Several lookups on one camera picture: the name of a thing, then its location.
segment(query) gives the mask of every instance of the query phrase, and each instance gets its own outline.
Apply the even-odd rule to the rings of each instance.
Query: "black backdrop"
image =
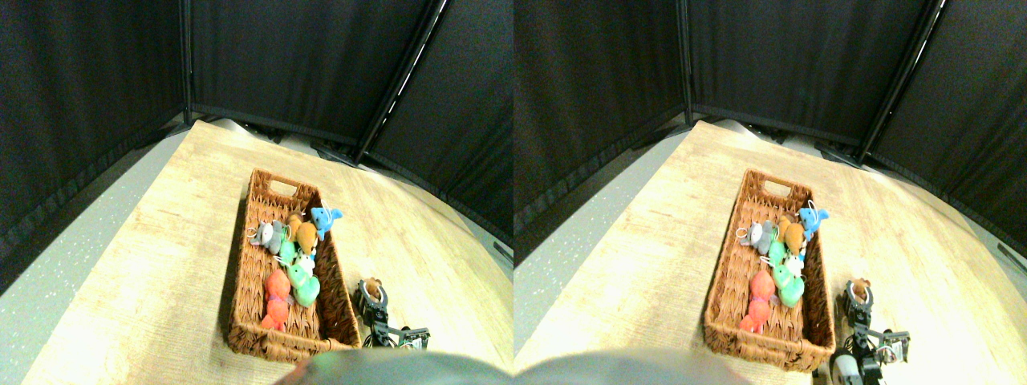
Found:
[[[927,1],[688,1],[695,112],[859,144]]]
[[[427,3],[193,0],[194,108],[355,145]]]
[[[1025,31],[1027,3],[947,2],[871,157],[1027,255]]]
[[[0,260],[181,112],[176,0],[0,3]]]
[[[450,0],[370,152],[507,243],[510,29],[509,1]]]
[[[518,2],[512,232],[685,110],[674,1]]]

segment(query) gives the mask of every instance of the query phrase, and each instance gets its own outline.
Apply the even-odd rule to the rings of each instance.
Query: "gray floor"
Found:
[[[754,133],[733,120],[722,120],[714,125],[773,143],[769,137]],[[610,229],[620,213],[631,203],[635,195],[642,190],[642,187],[671,156],[678,145],[684,141],[686,136],[687,132],[661,141],[644,154],[637,156],[634,163],[613,177],[612,180],[601,175],[594,177],[610,182],[599,189],[598,193],[563,222],[557,231],[550,234],[514,271],[514,319],[517,320],[514,324],[515,352],[521,351],[524,343],[531,337],[535,328],[538,326],[542,317],[560,296],[564,285],[578,270],[606,231]],[[782,146],[821,157],[821,152],[813,148],[814,143],[809,137],[795,136],[788,138]],[[891,172],[886,175],[902,180],[902,177],[898,175]],[[1016,255],[1009,247],[1006,249],[1010,251],[1011,255],[1001,253],[998,249],[997,238],[969,219],[966,219],[966,222],[975,229],[978,237],[992,253],[1020,294],[1024,299],[1027,299],[1027,274],[1025,274],[1024,268],[1015,262],[1017,259],[1024,261],[1023,257]]]
[[[229,119],[213,124],[271,142]],[[55,216],[55,222],[67,227],[52,242],[39,246],[39,257],[0,296],[0,324],[5,325],[0,328],[0,384],[22,382],[92,266],[187,133],[128,153]],[[309,137],[290,133],[279,145],[317,156],[310,142]],[[461,219],[510,277],[512,265],[492,246],[496,239]]]

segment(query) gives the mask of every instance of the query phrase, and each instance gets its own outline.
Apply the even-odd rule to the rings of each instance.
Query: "small brown toy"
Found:
[[[368,294],[371,295],[371,299],[375,300],[375,302],[382,301],[382,292],[378,290],[381,285],[382,280],[375,277],[368,278],[368,280],[365,281],[365,287],[367,287]]]
[[[303,222],[299,213],[290,214],[286,223],[293,230],[289,240],[299,242],[303,255],[309,256],[317,246],[317,227],[313,223]]]
[[[777,227],[782,229],[778,233],[777,238],[784,237],[785,244],[788,245],[788,253],[793,256],[798,256],[799,251],[805,246],[805,235],[803,232],[806,231],[802,225],[798,223],[792,223],[788,220],[788,217],[781,217],[777,221]]]
[[[870,287],[870,280],[860,278],[852,281],[852,294],[860,300],[861,304],[867,303],[867,287]]]

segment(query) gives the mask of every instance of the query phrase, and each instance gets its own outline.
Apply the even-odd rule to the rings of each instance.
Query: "plush toy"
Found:
[[[773,222],[766,221],[763,222],[763,236],[754,244],[756,251],[760,253],[761,256],[766,256],[767,252],[770,249],[770,242],[777,237],[774,230]]]
[[[320,293],[320,281],[307,273],[300,264],[289,267],[289,281],[293,283],[293,297],[303,307],[310,307]]]
[[[770,266],[777,266],[785,262],[785,256],[788,252],[785,251],[785,243],[778,242],[776,240],[770,242],[770,249],[767,251],[767,257],[769,257]]]
[[[248,230],[257,230],[257,234],[249,236],[250,238],[253,238],[250,239],[250,244],[265,247],[271,244],[271,240],[273,239],[272,236],[274,235],[274,227],[271,226],[271,224],[261,222],[260,226],[257,226],[256,229],[251,227]]]
[[[289,241],[286,234],[281,235],[281,246],[278,247],[278,257],[275,258],[282,267],[289,267],[296,262],[296,243]]]
[[[785,264],[773,267],[773,281],[777,286],[777,298],[788,307],[795,307],[806,291],[806,282],[802,277],[793,274]]]
[[[752,333],[763,333],[763,324],[770,318],[770,296],[773,295],[773,279],[767,271],[760,269],[749,283],[752,299],[749,302],[749,314],[741,318],[738,328]]]
[[[267,301],[267,315],[261,320],[261,328],[286,331],[286,320],[289,319],[289,278],[281,269],[274,272],[264,281],[264,300]]]
[[[381,285],[382,280],[375,277],[368,278],[365,281],[365,288],[368,290],[368,294],[371,295],[371,299],[375,302],[381,302],[382,300],[382,292],[378,290]]]
[[[250,244],[267,247],[271,254],[278,255],[281,249],[281,239],[286,235],[286,225],[278,221],[261,222],[256,230],[257,234],[250,239]]]
[[[821,228],[821,222],[831,218],[826,209],[816,209],[816,206],[812,205],[813,201],[810,200],[809,204],[812,208],[799,208],[799,218],[802,221],[802,227],[806,229],[804,234],[806,235],[806,240],[813,239],[813,233]]]
[[[737,231],[734,232],[735,235],[737,235],[738,231],[741,230],[746,229],[739,228]],[[762,235],[763,235],[763,227],[761,227],[756,222],[753,222],[753,226],[749,227],[749,229],[746,231],[746,235],[738,236],[739,238],[741,238],[741,240],[738,241],[738,244],[741,244],[744,246],[755,245],[756,242],[760,241],[760,237],[762,237]]]
[[[860,278],[852,281],[852,294],[860,303],[867,303],[867,287],[870,287],[870,280]]]
[[[342,210],[333,208],[329,211],[328,208],[314,207],[310,209],[310,217],[317,227],[317,239],[325,240],[325,233],[332,229],[335,220],[342,219]]]
[[[314,248],[317,246],[317,228],[314,224],[310,222],[303,222],[302,217],[298,213],[293,213],[289,215],[289,227],[293,229],[293,234],[290,240],[300,243],[300,252],[304,256],[314,256],[317,251]]]
[[[777,228],[785,234],[785,244],[788,245],[788,252],[793,256],[798,256],[802,247],[806,246],[806,242],[802,238],[804,231],[802,225],[792,223],[787,217],[782,217],[777,221]]]
[[[297,237],[296,230],[300,228],[300,225],[303,225],[303,214],[300,211],[290,213],[289,217],[286,217],[286,224],[289,225],[289,229],[292,230],[289,233],[289,241],[295,242]]]

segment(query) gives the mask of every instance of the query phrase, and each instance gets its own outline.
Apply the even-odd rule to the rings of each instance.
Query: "gray plush toy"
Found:
[[[250,244],[267,247],[273,255],[278,255],[281,248],[281,238],[286,233],[286,225],[278,221],[261,222],[257,227],[257,235],[250,239]]]

